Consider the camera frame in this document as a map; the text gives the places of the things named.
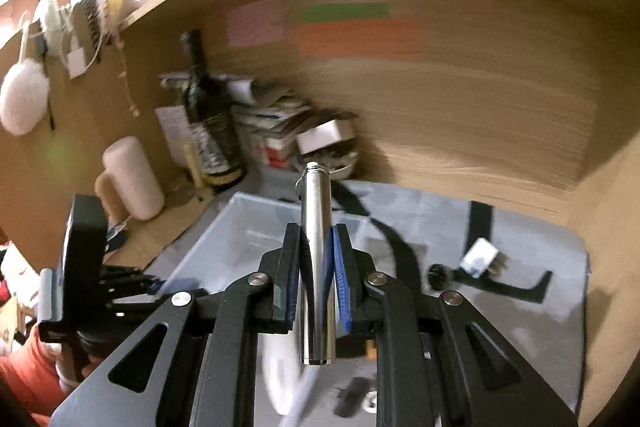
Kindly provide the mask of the stack of books and papers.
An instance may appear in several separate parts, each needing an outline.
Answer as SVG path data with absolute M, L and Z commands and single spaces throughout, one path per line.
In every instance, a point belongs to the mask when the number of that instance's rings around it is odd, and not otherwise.
M 270 150 L 283 150 L 291 155 L 295 135 L 301 132 L 312 115 L 309 102 L 294 95 L 281 83 L 263 83 L 256 78 L 209 74 L 226 85 L 231 102 L 231 114 L 236 134 L 240 141 L 243 159 L 246 155 L 267 164 Z M 188 72 L 168 72 L 160 76 L 160 85 L 180 95 L 186 123 L 183 125 L 183 146 L 186 161 L 198 167 L 194 146 L 191 142 L 188 117 L 183 105 L 183 95 L 188 87 Z

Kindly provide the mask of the white bowl of small items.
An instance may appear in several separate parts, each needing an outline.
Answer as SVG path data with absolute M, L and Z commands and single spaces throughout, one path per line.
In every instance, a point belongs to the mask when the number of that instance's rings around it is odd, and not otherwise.
M 308 162 L 315 161 L 329 170 L 332 181 L 349 179 L 355 171 L 359 160 L 359 152 L 356 148 L 325 148 L 315 150 L 307 155 L 297 155 L 293 159 L 293 167 L 302 172 Z

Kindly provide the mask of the white plug adapter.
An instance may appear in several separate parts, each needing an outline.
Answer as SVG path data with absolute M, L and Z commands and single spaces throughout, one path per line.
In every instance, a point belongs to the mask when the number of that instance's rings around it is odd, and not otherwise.
M 499 253 L 495 245 L 484 237 L 479 237 L 462 257 L 459 268 L 474 279 L 478 279 L 488 271 Z

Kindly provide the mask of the orange paper note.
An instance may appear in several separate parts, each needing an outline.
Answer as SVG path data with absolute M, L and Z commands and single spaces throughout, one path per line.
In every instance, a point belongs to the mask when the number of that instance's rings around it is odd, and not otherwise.
M 410 61 L 422 54 L 423 31 L 411 20 L 372 18 L 305 24 L 299 52 L 312 58 L 379 58 Z

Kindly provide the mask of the white handheld lint shaver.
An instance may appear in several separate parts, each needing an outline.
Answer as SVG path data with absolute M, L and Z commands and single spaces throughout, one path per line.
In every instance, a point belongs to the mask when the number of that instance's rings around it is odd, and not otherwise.
M 306 384 L 297 334 L 261 335 L 259 350 L 268 398 L 279 415 L 288 416 L 299 407 Z

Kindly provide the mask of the white fluffy pompom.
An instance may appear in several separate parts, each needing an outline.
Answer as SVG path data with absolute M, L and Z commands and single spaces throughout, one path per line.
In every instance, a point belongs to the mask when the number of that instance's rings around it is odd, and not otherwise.
M 14 64 L 1 85 L 1 124 L 15 136 L 34 129 L 48 110 L 50 80 L 42 65 L 26 58 Z

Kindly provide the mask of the black gold lipstick tube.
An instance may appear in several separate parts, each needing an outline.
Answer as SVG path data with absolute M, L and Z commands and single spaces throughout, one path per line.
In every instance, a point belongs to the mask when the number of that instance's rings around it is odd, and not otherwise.
M 378 349 L 376 349 L 376 341 L 374 339 L 367 339 L 364 343 L 366 348 L 366 355 L 369 361 L 375 362 L 378 359 Z

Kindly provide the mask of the grey rug with black letters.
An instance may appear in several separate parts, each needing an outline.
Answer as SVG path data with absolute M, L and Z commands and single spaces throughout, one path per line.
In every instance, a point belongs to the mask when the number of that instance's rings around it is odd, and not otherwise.
M 165 291 L 221 291 L 299 217 L 292 173 L 262 169 L 216 197 L 149 271 Z M 427 295 L 468 298 L 573 410 L 582 405 L 588 255 L 573 232 L 482 202 L 336 181 L 333 218 L 376 267 Z

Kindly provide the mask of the green paper note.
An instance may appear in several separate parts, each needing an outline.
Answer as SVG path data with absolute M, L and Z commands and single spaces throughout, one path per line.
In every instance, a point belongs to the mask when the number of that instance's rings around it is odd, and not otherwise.
M 366 3 L 321 3 L 310 4 L 299 11 L 302 24 L 341 22 L 342 20 L 375 20 L 389 18 L 390 4 Z

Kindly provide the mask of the silver metal tube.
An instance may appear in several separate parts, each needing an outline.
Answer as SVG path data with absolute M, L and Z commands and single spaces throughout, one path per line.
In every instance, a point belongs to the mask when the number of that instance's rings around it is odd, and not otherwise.
M 298 184 L 300 218 L 299 339 L 306 365 L 335 361 L 335 295 L 331 180 L 308 162 Z

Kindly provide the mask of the small black clip device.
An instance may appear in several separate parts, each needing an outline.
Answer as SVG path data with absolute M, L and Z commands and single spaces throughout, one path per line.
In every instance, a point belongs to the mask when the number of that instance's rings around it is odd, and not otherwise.
M 332 413 L 340 418 L 352 418 L 358 414 L 372 387 L 372 379 L 352 377 L 345 388 L 337 392 Z

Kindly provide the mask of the dark wine bottle elephant label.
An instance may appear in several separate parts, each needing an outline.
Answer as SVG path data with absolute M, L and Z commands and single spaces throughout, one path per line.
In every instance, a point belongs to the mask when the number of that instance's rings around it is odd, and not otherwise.
M 185 32 L 180 42 L 189 60 L 189 83 L 183 105 L 191 142 L 204 181 L 220 193 L 238 184 L 246 173 L 230 98 L 224 82 L 209 75 L 201 31 Z

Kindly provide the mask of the clear plastic storage bin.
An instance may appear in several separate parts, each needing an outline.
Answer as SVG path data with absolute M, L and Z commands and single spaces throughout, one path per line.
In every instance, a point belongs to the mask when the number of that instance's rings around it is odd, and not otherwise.
M 299 207 L 289 202 L 236 193 L 213 221 L 192 231 L 198 240 L 186 252 L 177 268 L 164 277 L 160 291 L 204 288 L 209 293 L 223 291 L 243 275 L 256 272 L 262 255 L 282 245 L 285 227 L 300 221 Z M 262 379 L 262 357 L 258 340 L 255 424 L 257 426 L 373 426 L 376 417 L 362 406 L 352 418 L 332 413 L 337 392 L 352 377 L 373 378 L 375 364 L 366 357 L 339 358 L 316 370 L 316 379 L 305 406 L 288 416 L 279 415 L 268 398 Z

